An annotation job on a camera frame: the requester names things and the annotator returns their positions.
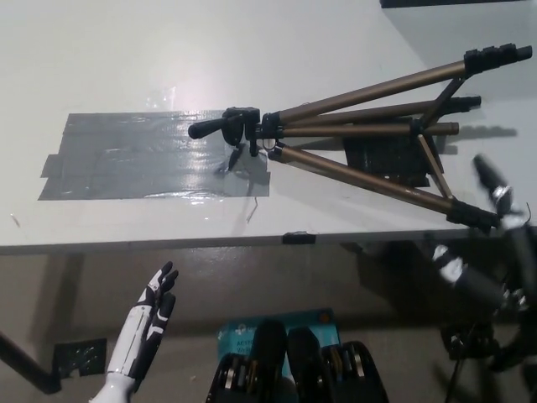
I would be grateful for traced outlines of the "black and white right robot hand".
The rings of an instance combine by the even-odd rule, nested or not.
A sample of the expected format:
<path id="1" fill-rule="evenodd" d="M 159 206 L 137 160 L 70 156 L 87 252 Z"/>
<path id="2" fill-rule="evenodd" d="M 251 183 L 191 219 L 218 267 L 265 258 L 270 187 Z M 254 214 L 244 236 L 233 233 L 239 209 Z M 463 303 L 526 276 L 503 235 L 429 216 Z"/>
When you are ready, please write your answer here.
<path id="1" fill-rule="evenodd" d="M 502 286 L 454 255 L 447 246 L 439 244 L 435 247 L 432 263 L 441 278 L 454 289 L 495 311 L 505 305 Z"/>

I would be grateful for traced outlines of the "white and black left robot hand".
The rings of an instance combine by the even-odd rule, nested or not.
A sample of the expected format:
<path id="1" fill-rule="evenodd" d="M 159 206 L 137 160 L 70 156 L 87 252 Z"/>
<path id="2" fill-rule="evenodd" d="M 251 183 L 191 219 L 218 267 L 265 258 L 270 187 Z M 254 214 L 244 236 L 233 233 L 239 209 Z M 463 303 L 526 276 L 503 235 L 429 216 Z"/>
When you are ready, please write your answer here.
<path id="1" fill-rule="evenodd" d="M 147 375 L 175 307 L 171 292 L 178 276 L 172 262 L 157 270 L 130 309 L 107 371 L 140 383 Z"/>

